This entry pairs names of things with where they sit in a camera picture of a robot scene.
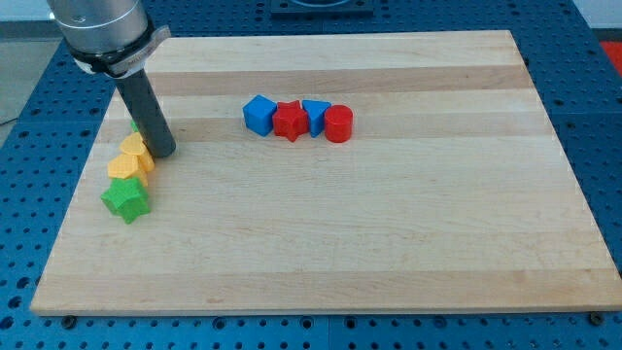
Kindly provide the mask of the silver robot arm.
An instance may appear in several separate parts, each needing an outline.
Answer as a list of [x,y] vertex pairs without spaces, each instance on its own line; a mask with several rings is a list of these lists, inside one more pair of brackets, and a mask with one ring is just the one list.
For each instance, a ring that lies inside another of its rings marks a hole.
[[70,54],[89,74],[124,79],[145,67],[171,37],[154,25],[141,0],[48,0]]

